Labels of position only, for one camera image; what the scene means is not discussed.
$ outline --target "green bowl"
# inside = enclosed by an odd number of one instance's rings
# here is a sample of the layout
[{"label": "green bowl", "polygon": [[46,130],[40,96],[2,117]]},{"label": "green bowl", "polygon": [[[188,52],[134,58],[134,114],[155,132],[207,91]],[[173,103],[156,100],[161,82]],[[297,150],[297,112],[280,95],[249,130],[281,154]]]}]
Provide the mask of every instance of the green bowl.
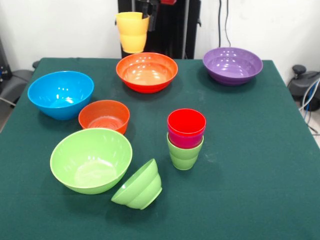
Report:
[{"label": "green bowl", "polygon": [[100,194],[126,173],[132,159],[130,142],[117,131],[88,128],[63,139],[50,158],[52,174],[81,194]]},{"label": "green bowl", "polygon": [[120,187],[111,201],[143,210],[158,197],[161,191],[157,163],[155,159],[151,159]]}]

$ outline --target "stacked yellow cups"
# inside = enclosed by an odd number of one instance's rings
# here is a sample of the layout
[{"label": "stacked yellow cups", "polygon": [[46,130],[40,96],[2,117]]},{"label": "stacked yellow cups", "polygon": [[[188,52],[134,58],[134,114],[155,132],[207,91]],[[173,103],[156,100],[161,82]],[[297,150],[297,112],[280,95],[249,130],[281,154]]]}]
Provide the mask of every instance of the stacked yellow cups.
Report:
[{"label": "stacked yellow cups", "polygon": [[149,16],[142,17],[142,12],[135,11],[120,12],[116,15],[116,25],[120,33],[121,45],[126,53],[136,54],[144,51]]}]

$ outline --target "red-orange bowl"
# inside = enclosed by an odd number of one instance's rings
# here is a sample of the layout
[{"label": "red-orange bowl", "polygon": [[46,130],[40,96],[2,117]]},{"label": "red-orange bowl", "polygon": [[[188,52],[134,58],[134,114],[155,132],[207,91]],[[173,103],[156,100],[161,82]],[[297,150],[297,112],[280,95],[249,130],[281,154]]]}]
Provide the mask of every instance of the red-orange bowl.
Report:
[{"label": "red-orange bowl", "polygon": [[121,59],[116,65],[116,73],[132,90],[152,94],[172,82],[178,73],[178,65],[166,55],[142,52]]},{"label": "red-orange bowl", "polygon": [[105,128],[125,134],[130,119],[126,105],[114,100],[94,101],[85,106],[78,116],[83,129]]}]

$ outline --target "light green bowl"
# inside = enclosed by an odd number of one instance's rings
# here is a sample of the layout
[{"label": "light green bowl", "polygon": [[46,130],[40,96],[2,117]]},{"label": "light green bowl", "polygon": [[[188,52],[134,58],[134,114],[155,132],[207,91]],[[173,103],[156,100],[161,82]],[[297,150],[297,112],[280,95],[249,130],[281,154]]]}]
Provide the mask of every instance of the light green bowl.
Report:
[{"label": "light green bowl", "polygon": [[201,143],[194,148],[180,148],[172,144],[169,140],[168,133],[166,134],[166,141],[168,143],[170,158],[173,166],[179,170],[191,169],[198,159],[199,152],[204,144],[205,137],[202,137]]},{"label": "light green bowl", "polygon": [[100,194],[126,173],[132,159],[130,142],[117,131],[88,128],[63,139],[50,158],[52,174],[81,194]]},{"label": "light green bowl", "polygon": [[111,201],[143,210],[158,197],[161,191],[157,163],[155,159],[151,159],[122,185]]}]

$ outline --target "purple bowl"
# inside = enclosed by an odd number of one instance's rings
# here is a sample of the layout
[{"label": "purple bowl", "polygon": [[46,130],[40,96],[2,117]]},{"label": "purple bowl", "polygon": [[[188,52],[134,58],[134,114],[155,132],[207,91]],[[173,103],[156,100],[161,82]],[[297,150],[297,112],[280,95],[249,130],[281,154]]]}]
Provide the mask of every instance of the purple bowl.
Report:
[{"label": "purple bowl", "polygon": [[170,128],[168,128],[168,137],[170,142],[180,149],[195,148],[201,143],[204,133],[205,129],[203,129],[203,131],[194,136],[181,136],[174,133]]},{"label": "purple bowl", "polygon": [[257,55],[236,47],[212,49],[204,55],[203,63],[214,80],[228,86],[249,82],[264,66]]}]

